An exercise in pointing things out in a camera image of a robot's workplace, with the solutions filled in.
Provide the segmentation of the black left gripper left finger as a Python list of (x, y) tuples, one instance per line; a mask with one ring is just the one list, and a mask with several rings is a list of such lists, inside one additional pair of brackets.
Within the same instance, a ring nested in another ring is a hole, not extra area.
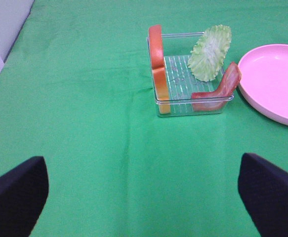
[(28, 237), (47, 197), (43, 157), (32, 157), (0, 176), (0, 237)]

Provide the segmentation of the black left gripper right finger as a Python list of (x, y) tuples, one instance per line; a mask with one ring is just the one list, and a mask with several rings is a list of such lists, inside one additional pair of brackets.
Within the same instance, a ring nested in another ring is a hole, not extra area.
[(245, 153), (238, 192), (262, 237), (288, 237), (288, 172), (257, 154)]

